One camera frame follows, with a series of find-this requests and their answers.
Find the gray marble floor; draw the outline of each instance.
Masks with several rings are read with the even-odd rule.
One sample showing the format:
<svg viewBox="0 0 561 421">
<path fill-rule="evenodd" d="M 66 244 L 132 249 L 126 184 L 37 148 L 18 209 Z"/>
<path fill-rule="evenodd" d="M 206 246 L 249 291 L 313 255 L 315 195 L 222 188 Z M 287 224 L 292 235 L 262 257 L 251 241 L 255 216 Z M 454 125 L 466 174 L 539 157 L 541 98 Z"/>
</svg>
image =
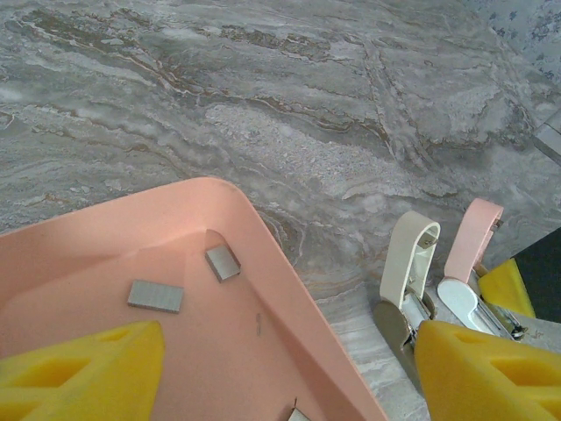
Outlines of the gray marble floor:
<svg viewBox="0 0 561 421">
<path fill-rule="evenodd" d="M 391 419 L 429 419 L 369 310 L 397 218 L 441 223 L 432 282 L 474 197 L 506 208 L 489 267 L 561 225 L 532 135 L 561 93 L 459 1 L 3 0 L 0 28 L 0 230 L 230 180 Z"/>
</svg>

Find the yellow sponge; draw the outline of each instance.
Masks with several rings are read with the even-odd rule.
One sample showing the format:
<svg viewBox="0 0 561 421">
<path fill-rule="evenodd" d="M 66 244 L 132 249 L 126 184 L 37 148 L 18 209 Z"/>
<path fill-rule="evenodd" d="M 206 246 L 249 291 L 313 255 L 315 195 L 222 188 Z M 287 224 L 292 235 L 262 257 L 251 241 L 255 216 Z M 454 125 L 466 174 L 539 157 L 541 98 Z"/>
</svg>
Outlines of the yellow sponge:
<svg viewBox="0 0 561 421">
<path fill-rule="evenodd" d="M 509 259 L 479 279 L 479 289 L 488 303 L 535 318 L 524 280 L 514 259 Z"/>
<path fill-rule="evenodd" d="M 0 360 L 0 420 L 148 420 L 163 355 L 142 322 Z"/>
<path fill-rule="evenodd" d="M 415 364 L 432 421 L 561 420 L 561 355 L 425 321 Z"/>
</svg>

